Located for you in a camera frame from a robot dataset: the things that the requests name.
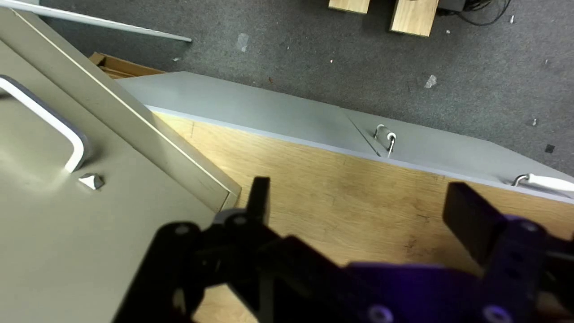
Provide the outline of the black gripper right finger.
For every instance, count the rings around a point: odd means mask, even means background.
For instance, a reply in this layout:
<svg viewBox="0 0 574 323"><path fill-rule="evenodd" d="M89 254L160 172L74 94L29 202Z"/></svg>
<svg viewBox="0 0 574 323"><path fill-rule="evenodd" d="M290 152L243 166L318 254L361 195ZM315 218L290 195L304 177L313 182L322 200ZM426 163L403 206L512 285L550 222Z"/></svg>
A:
<svg viewBox="0 0 574 323"><path fill-rule="evenodd" d="M476 304L481 323L532 323L541 292L574 312L574 240L501 213L462 181L447 186L444 222L483 267Z"/></svg>

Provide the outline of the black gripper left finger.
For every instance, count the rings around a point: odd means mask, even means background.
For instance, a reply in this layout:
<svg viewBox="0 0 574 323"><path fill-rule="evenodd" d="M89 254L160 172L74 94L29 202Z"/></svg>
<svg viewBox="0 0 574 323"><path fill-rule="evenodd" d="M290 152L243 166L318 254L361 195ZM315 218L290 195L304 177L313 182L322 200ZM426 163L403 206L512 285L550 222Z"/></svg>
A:
<svg viewBox="0 0 574 323"><path fill-rule="evenodd" d="M334 263L266 224L272 179L255 177L248 204L202 229L164 224L114 323L193 323L211 286L229 285L259 323L315 323L334 313L325 276Z"/></svg>

